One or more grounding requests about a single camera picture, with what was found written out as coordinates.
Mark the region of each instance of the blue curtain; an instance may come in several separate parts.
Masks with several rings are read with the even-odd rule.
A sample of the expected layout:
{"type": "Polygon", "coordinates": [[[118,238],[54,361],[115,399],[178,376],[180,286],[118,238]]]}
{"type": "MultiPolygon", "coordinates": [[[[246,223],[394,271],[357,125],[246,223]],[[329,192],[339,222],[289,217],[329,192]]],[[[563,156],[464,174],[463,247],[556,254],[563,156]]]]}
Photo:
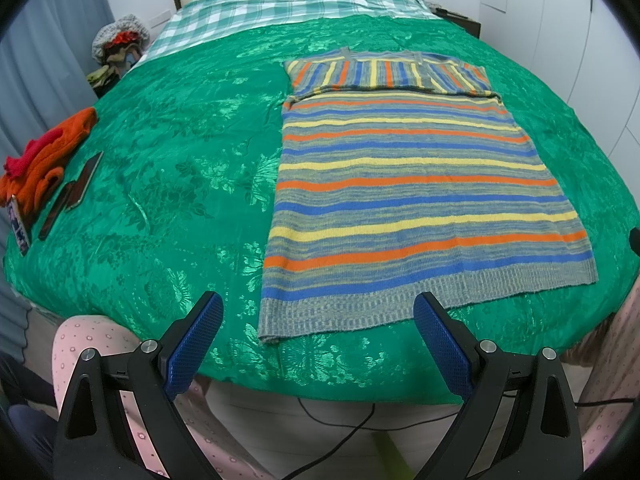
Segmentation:
{"type": "MultiPolygon", "coordinates": [[[[96,96],[86,74],[98,64],[92,41],[113,22],[107,0],[29,0],[0,40],[0,163],[96,96]]],[[[13,236],[0,212],[0,251],[13,236]]],[[[30,306],[0,277],[0,350],[22,360],[30,306]]]]}

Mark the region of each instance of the pink polka dot fabric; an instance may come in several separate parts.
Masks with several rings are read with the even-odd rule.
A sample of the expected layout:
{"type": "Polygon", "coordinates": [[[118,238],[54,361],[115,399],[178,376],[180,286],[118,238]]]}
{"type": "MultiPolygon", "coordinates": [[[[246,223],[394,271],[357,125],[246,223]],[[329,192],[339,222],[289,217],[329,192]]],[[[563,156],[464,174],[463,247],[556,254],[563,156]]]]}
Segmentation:
{"type": "MultiPolygon", "coordinates": [[[[640,394],[640,277],[615,315],[580,402],[637,397],[640,394]]],[[[616,433],[631,404],[578,408],[584,468],[616,433]]]]}
{"type": "MultiPolygon", "coordinates": [[[[140,340],[128,329],[104,316],[76,316],[58,329],[53,344],[53,386],[58,406],[62,406],[69,379],[82,350],[95,348],[101,355],[131,352],[140,340]]],[[[121,392],[131,434],[147,469],[168,476],[142,422],[133,393],[121,392]]],[[[258,478],[273,480],[260,464],[220,424],[209,411],[201,387],[196,381],[189,390],[176,397],[175,407],[194,440],[209,462],[225,480],[258,478]]]]}

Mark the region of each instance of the black cable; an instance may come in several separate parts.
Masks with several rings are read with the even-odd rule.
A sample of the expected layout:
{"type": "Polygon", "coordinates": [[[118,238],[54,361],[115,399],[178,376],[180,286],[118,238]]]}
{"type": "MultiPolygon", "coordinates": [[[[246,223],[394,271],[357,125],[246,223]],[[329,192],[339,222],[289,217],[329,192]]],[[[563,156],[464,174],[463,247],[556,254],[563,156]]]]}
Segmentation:
{"type": "Polygon", "coordinates": [[[369,415],[367,415],[367,417],[357,426],[355,426],[353,428],[353,430],[351,430],[351,433],[349,433],[344,439],[342,439],[340,442],[338,442],[338,444],[328,453],[325,453],[324,455],[322,455],[320,458],[316,458],[315,460],[313,460],[312,462],[309,462],[308,464],[303,465],[302,467],[299,467],[298,469],[296,469],[295,471],[292,471],[291,473],[289,473],[288,475],[286,475],[282,480],[291,480],[292,478],[295,478],[296,476],[302,474],[303,472],[305,472],[308,469],[311,469],[312,467],[318,465],[321,462],[324,462],[324,460],[326,460],[327,458],[329,458],[332,454],[334,454],[336,451],[338,451],[345,442],[347,442],[347,440],[349,440],[353,435],[356,434],[356,432],[362,428],[368,421],[369,419],[373,416],[373,414],[376,412],[376,403],[374,402],[371,405],[371,412],[369,413],[369,415]]]}
{"type": "MultiPolygon", "coordinates": [[[[315,418],[306,406],[302,403],[302,399],[298,397],[298,403],[300,407],[305,411],[306,415],[319,424],[323,424],[324,426],[332,426],[334,428],[356,428],[356,426],[352,426],[351,424],[332,424],[330,422],[325,422],[324,420],[320,420],[319,418],[315,418]]],[[[409,424],[408,426],[403,426],[402,428],[370,428],[369,426],[362,426],[361,430],[369,430],[369,431],[402,431],[408,430],[409,428],[413,428],[414,426],[420,426],[421,424],[429,424],[430,422],[438,422],[439,420],[443,420],[444,418],[449,418],[450,416],[457,415],[458,412],[449,413],[449,415],[439,416],[437,418],[430,418],[429,420],[423,420],[421,422],[414,422],[413,424],[409,424]]]]}
{"type": "MultiPolygon", "coordinates": [[[[502,394],[502,396],[508,399],[515,398],[515,395],[502,394]]],[[[593,406],[606,406],[607,404],[626,404],[628,402],[636,402],[636,400],[631,397],[620,397],[619,399],[594,400],[593,402],[574,402],[574,404],[576,408],[590,408],[593,406]]]]}

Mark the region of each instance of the clothes pile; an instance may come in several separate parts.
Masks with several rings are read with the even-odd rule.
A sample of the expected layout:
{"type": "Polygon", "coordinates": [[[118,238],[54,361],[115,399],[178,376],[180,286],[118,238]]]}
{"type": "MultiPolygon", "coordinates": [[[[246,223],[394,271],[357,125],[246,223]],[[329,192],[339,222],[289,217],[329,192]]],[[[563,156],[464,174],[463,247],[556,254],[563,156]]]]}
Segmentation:
{"type": "Polygon", "coordinates": [[[15,195],[22,220],[31,226],[65,176],[65,166],[97,123],[94,108],[86,108],[38,140],[30,140],[20,158],[8,156],[0,178],[0,207],[15,195]]]}
{"type": "Polygon", "coordinates": [[[98,31],[92,44],[92,56],[102,68],[89,74],[93,81],[87,76],[98,97],[131,70],[148,44],[149,30],[133,14],[105,25],[98,31]]]}
{"type": "Polygon", "coordinates": [[[104,65],[98,70],[87,75],[86,80],[94,89],[95,94],[100,98],[105,95],[120,80],[116,67],[104,65]]]}

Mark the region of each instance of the smartphone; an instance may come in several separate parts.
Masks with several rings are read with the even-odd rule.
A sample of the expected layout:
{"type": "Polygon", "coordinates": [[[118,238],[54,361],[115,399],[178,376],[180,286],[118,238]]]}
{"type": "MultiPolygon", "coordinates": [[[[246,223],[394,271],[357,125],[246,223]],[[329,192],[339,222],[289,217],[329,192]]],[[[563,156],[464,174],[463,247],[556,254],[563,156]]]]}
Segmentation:
{"type": "Polygon", "coordinates": [[[69,194],[71,193],[71,190],[73,189],[73,186],[75,184],[76,184],[76,181],[72,180],[71,182],[67,182],[62,188],[62,190],[60,190],[60,194],[58,195],[58,198],[53,203],[53,207],[51,208],[51,211],[49,211],[49,214],[47,215],[47,218],[44,221],[44,224],[42,224],[42,227],[40,228],[40,233],[38,234],[38,240],[42,240],[42,241],[46,240],[47,235],[49,235],[49,231],[51,231],[51,228],[53,227],[54,222],[56,221],[56,219],[58,218],[58,215],[60,214],[60,211],[62,211],[62,208],[66,205],[66,201],[68,200],[69,194]]]}
{"type": "Polygon", "coordinates": [[[91,178],[94,176],[95,168],[98,167],[98,162],[100,162],[103,155],[104,152],[96,153],[92,158],[85,162],[84,168],[82,168],[82,171],[80,172],[80,176],[69,192],[69,197],[66,200],[67,210],[75,208],[82,202],[84,194],[86,193],[86,188],[89,186],[89,182],[91,182],[91,178]]]}
{"type": "Polygon", "coordinates": [[[29,232],[24,227],[24,222],[22,221],[20,208],[18,207],[18,201],[15,195],[11,195],[6,208],[9,213],[9,221],[11,222],[11,229],[14,232],[15,241],[18,245],[18,249],[20,249],[20,254],[24,256],[29,250],[29,247],[31,247],[31,242],[29,240],[29,232]]]}

